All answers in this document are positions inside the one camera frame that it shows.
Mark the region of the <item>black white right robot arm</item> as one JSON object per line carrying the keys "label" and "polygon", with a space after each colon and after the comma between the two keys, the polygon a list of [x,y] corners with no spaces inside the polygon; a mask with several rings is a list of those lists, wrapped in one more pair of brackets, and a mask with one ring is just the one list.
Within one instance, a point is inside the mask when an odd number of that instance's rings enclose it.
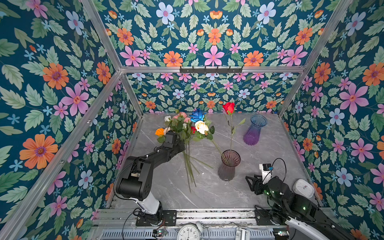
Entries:
{"label": "black white right robot arm", "polygon": [[328,217],[320,207],[304,196],[291,191],[278,177],[263,183],[262,177],[245,177],[251,192],[263,195],[272,202],[270,209],[255,206],[255,218],[259,225],[286,225],[313,240],[355,240],[341,226]]}

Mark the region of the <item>blue artificial flower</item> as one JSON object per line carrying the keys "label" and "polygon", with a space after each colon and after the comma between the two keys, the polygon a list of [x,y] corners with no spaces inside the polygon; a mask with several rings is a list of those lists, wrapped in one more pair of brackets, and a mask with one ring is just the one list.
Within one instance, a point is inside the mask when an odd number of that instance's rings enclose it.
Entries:
{"label": "blue artificial flower", "polygon": [[203,121],[205,118],[205,113],[201,109],[196,109],[190,115],[191,121],[197,123]]}

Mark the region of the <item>cream white artificial rose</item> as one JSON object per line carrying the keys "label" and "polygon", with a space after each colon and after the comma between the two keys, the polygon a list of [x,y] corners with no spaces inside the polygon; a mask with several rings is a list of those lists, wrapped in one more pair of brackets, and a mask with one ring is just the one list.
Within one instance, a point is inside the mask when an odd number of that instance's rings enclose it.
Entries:
{"label": "cream white artificial rose", "polygon": [[220,153],[221,158],[224,159],[224,162],[227,164],[228,159],[225,157],[224,152],[221,150],[219,145],[214,140],[215,127],[213,125],[208,125],[209,121],[197,121],[195,123],[195,137],[198,140],[206,139],[214,144],[216,150]]}

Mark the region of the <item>red artificial rose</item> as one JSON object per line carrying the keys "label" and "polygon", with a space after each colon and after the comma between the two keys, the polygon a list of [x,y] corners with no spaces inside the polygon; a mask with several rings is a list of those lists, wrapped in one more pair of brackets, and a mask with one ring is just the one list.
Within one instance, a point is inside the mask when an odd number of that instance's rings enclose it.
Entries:
{"label": "red artificial rose", "polygon": [[233,138],[237,131],[237,128],[241,125],[243,125],[246,121],[246,119],[241,120],[237,125],[234,125],[233,115],[235,113],[235,103],[228,102],[223,105],[223,110],[225,111],[225,114],[229,116],[227,119],[228,126],[230,127],[230,149],[229,149],[229,156],[228,161],[230,160],[230,157],[232,156],[233,150]]}

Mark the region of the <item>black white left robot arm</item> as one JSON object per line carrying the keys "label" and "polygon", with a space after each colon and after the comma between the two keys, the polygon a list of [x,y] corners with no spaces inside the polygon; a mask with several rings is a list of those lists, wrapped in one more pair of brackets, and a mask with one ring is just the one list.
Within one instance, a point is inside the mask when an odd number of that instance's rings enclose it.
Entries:
{"label": "black white left robot arm", "polygon": [[135,202],[140,208],[139,216],[147,223],[153,226],[162,224],[162,203],[151,192],[154,170],[184,150],[185,144],[178,134],[168,132],[165,141],[153,152],[140,157],[128,157],[115,180],[115,195]]}

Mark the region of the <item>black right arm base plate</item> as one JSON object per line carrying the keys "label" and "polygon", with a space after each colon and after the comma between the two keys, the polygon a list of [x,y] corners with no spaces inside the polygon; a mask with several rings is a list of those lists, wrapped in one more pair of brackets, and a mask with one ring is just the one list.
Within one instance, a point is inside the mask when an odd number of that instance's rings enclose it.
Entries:
{"label": "black right arm base plate", "polygon": [[285,218],[275,210],[265,210],[255,207],[255,220],[258,226],[284,225]]}

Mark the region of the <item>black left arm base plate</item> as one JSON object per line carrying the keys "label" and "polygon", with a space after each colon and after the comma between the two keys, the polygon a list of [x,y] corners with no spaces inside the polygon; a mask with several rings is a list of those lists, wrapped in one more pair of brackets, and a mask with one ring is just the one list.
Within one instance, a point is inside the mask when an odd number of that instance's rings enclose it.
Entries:
{"label": "black left arm base plate", "polygon": [[140,213],[136,220],[137,227],[160,227],[165,225],[166,227],[174,227],[177,221],[176,210],[161,210],[155,215],[147,213]]}

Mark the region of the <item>dark pink ribbed glass vase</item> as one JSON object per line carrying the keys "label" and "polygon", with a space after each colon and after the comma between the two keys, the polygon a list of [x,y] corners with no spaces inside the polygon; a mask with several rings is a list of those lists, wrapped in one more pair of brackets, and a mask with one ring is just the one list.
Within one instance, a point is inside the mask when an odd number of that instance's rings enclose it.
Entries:
{"label": "dark pink ribbed glass vase", "polygon": [[235,177],[236,167],[240,164],[241,157],[234,150],[226,150],[221,155],[221,161],[218,176],[222,181],[229,182]]}

